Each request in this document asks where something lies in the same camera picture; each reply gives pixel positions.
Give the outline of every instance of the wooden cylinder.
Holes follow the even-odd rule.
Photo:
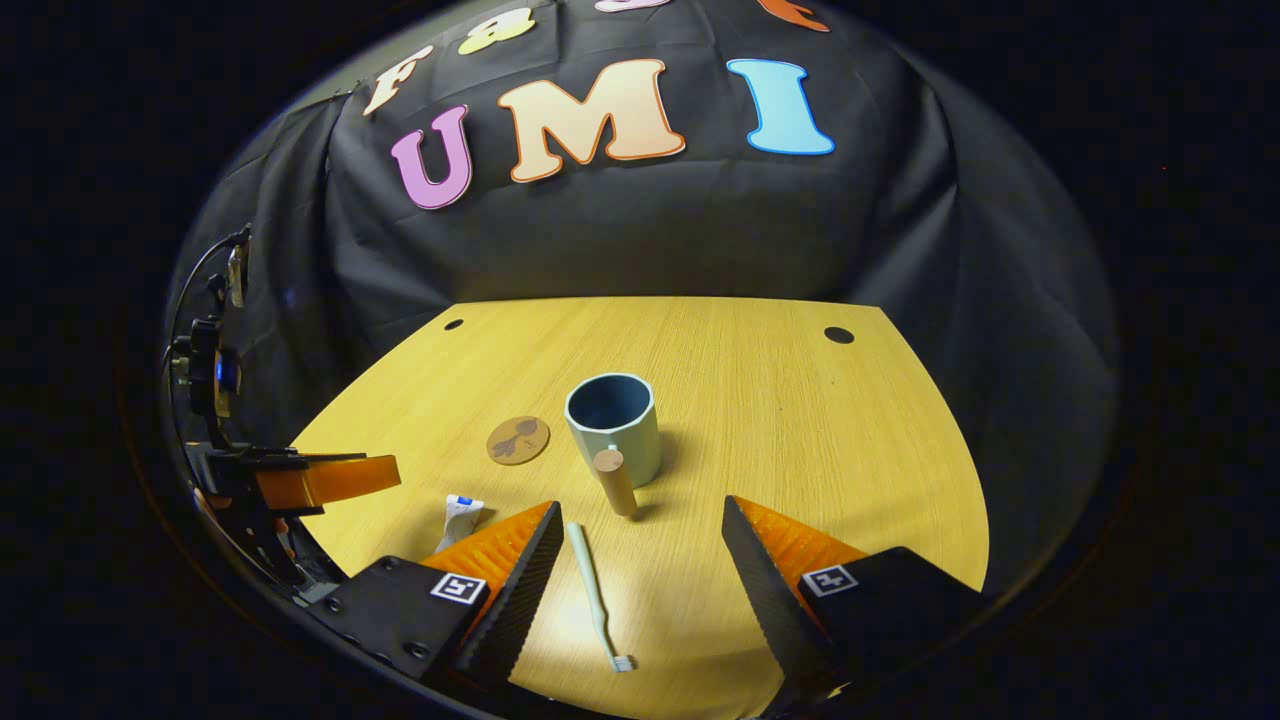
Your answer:
[[[617,450],[602,450],[595,454],[591,464],[600,478],[600,484],[604,486],[604,495],[609,498],[613,511],[623,516],[635,512],[636,493],[631,489],[631,478],[627,477],[622,454]]]

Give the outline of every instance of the letter m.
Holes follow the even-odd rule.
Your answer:
[[[498,105],[511,110],[520,152],[511,179],[531,182],[559,172],[564,161],[547,149],[545,135],[553,136],[579,164],[590,163],[607,120],[613,120],[613,140],[604,154],[614,160],[660,158],[684,150],[685,138],[671,131],[658,94],[658,73],[663,69],[662,60],[652,59],[608,65],[581,102],[547,79],[504,94]]]

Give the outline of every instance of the coaster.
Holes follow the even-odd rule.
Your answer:
[[[527,462],[547,447],[552,429],[538,418],[525,415],[512,418],[489,433],[485,450],[489,459],[499,465]]]

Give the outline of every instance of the cup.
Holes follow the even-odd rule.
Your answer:
[[[630,373],[582,380],[564,398],[564,420],[591,473],[596,454],[611,447],[626,457],[631,487],[649,484],[662,465],[653,386]]]

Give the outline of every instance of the table surface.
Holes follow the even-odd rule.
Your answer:
[[[831,325],[854,342],[828,340]],[[663,469],[636,491],[636,519],[612,512],[563,419],[568,391],[605,372],[654,387]],[[498,465],[485,441],[517,415],[544,419],[550,442],[524,465]],[[399,487],[303,519],[348,574],[383,555],[430,555],[447,493],[485,502],[477,530],[558,500],[564,521],[584,525],[609,634],[636,670],[611,671],[566,542],[511,680],[622,716],[751,716],[781,684],[719,536],[726,495],[865,552],[908,546],[974,589],[987,570],[968,447],[876,307],[724,297],[454,305],[343,391],[294,446],[398,460]]]

